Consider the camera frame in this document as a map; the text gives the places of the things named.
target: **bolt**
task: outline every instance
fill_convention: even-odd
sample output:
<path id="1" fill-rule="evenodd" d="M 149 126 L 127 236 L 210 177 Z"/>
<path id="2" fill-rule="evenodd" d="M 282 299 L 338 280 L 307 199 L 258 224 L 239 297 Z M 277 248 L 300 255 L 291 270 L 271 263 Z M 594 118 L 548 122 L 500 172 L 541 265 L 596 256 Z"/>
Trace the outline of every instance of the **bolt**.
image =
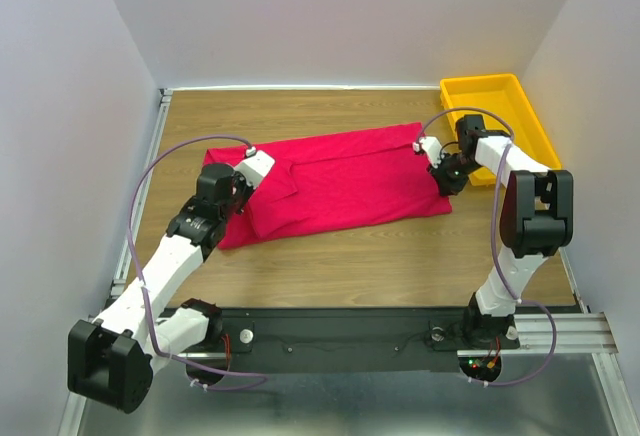
<path id="1" fill-rule="evenodd" d="M 436 326 L 431 330 L 431 339 L 433 339 L 436 343 L 440 341 L 444 341 L 444 329 Z"/>
<path id="2" fill-rule="evenodd" d="M 240 331 L 240 342 L 242 344 L 249 344 L 251 341 L 253 341 L 253 331 L 250 329 Z"/>
<path id="3" fill-rule="evenodd" d="M 505 336 L 507 337 L 507 339 L 515 341 L 516 339 L 518 339 L 518 330 L 515 326 L 509 326 L 509 329 L 507 329 L 507 334 L 505 334 Z"/>

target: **wall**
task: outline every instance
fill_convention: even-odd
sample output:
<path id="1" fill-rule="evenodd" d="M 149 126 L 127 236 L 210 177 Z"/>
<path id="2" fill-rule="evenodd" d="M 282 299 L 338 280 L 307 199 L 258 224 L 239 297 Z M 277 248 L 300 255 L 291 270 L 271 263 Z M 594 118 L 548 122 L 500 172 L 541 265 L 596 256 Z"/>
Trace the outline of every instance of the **wall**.
<path id="1" fill-rule="evenodd" d="M 0 434 L 57 434 L 157 90 L 112 0 L 0 0 Z"/>
<path id="2" fill-rule="evenodd" d="M 568 255 L 584 299 L 607 313 L 640 412 L 639 41 L 640 0 L 568 0 L 523 84 L 574 174 Z"/>
<path id="3" fill-rule="evenodd" d="M 115 0 L 162 87 L 519 72 L 565 0 Z"/>

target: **yellow plastic tray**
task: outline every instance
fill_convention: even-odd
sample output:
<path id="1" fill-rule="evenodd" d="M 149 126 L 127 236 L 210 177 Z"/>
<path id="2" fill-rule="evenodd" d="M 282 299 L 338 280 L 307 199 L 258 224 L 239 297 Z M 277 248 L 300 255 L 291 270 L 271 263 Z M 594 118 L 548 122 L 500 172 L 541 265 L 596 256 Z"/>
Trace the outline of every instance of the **yellow plastic tray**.
<path id="1" fill-rule="evenodd" d="M 445 109 L 476 106 L 496 113 L 514 129 L 515 142 L 520 149 L 551 169 L 561 168 L 560 160 L 514 74 L 443 79 L 440 81 L 440 89 Z M 471 113 L 473 112 L 456 111 L 447 115 L 454 137 L 456 121 Z M 489 116 L 484 116 L 484 124 L 488 129 L 503 129 L 500 123 Z M 486 168 L 479 169 L 469 179 L 474 186 L 494 184 L 496 181 L 495 176 Z"/>

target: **gray floor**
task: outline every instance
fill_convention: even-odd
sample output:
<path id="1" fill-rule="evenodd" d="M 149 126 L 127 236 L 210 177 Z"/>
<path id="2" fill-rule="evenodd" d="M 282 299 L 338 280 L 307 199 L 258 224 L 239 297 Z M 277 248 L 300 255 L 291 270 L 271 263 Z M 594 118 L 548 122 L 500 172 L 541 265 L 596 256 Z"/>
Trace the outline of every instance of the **gray floor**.
<path id="1" fill-rule="evenodd" d="M 501 380 L 539 357 L 505 358 Z M 615 435 L 590 355 L 556 356 L 539 378 L 509 389 L 428 372 L 274 375 L 259 389 L 203 394 L 184 368 L 163 370 L 125 415 L 88 403 L 82 435 Z"/>

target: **red cloth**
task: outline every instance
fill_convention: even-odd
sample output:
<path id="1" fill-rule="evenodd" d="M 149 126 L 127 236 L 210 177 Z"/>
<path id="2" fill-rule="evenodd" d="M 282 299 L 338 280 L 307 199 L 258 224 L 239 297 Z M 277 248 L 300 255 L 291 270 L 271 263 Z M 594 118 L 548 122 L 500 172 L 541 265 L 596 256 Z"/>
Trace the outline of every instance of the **red cloth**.
<path id="1" fill-rule="evenodd" d="M 411 143 L 420 123 L 258 145 L 276 164 L 219 249 L 451 212 Z M 237 164 L 244 147 L 209 149 Z"/>

